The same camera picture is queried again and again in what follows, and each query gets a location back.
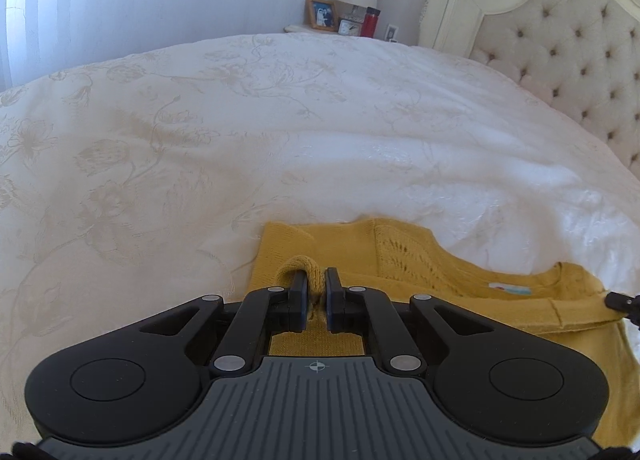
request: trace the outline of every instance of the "white duvet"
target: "white duvet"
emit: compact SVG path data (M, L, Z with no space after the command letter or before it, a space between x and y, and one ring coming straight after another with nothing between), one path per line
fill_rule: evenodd
M370 39L241 36L0 95L0 450L59 348L214 292L262 225L400 218L505 272L640 293L640 183L498 72Z

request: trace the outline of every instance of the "nightstand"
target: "nightstand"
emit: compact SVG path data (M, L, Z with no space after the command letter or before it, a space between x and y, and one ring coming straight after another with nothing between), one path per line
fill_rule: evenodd
M285 32L306 32L308 34L330 34L331 36L339 36L337 32L331 30L318 30L308 25L289 25L284 28Z

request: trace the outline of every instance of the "tufted headboard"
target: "tufted headboard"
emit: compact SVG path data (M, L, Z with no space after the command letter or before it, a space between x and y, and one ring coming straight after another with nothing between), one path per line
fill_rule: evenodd
M427 0L419 44L508 75L640 178L640 0Z

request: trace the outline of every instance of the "red bottle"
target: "red bottle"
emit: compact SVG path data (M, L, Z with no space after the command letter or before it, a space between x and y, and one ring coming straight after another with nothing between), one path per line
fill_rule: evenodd
M364 17L364 23L360 31L360 37L373 37L378 26L378 17L380 11L373 7L367 7L367 13Z

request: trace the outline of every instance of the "picture frame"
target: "picture frame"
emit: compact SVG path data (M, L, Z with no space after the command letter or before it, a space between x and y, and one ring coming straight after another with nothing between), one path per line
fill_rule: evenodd
M351 20L340 20L338 26L338 34L341 36L359 36L362 30L362 24Z
M327 0L306 0L306 18L316 30L335 32L338 30L338 19L335 14L335 3Z

